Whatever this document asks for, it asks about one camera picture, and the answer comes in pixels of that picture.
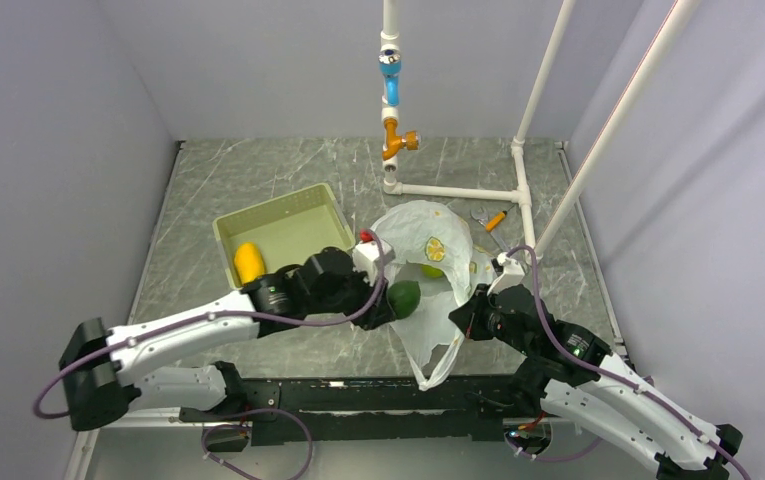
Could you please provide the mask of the yellow fake fruit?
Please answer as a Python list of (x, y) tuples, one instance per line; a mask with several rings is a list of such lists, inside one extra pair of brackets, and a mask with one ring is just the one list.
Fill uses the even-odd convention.
[(233, 265), (241, 286), (267, 273), (263, 255), (258, 246), (252, 242), (239, 245), (233, 258)]

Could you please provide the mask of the white plastic bag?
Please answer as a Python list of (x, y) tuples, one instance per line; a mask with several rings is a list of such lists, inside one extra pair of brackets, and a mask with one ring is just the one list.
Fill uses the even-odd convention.
[(477, 247), (469, 224), (447, 206), (424, 200), (395, 206), (371, 230), (394, 251), (385, 267), (391, 284), (414, 282), (417, 306), (392, 323), (418, 389), (442, 384), (455, 365), (464, 334), (449, 319), (479, 284), (495, 278), (490, 255)]

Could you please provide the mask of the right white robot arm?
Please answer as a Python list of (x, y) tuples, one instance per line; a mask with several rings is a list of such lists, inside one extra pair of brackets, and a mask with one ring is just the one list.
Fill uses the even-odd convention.
[(665, 398), (610, 346), (557, 320), (522, 285), (479, 286), (449, 315), (466, 338), (499, 340), (524, 356), (507, 397), (522, 415), (546, 412), (620, 448), (658, 479), (726, 479), (743, 436)]

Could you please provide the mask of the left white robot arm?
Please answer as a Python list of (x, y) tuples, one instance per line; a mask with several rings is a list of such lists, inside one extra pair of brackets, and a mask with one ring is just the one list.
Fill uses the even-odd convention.
[(110, 425), (135, 410), (183, 407), (222, 420), (237, 417), (247, 394), (236, 367), (176, 361), (229, 343), (257, 340), (342, 314), (363, 330), (395, 320), (385, 267), (395, 258), (384, 241), (350, 251), (327, 247), (302, 264), (259, 276), (205, 305), (158, 320), (107, 328), (79, 324), (59, 359), (65, 417), (77, 432)]

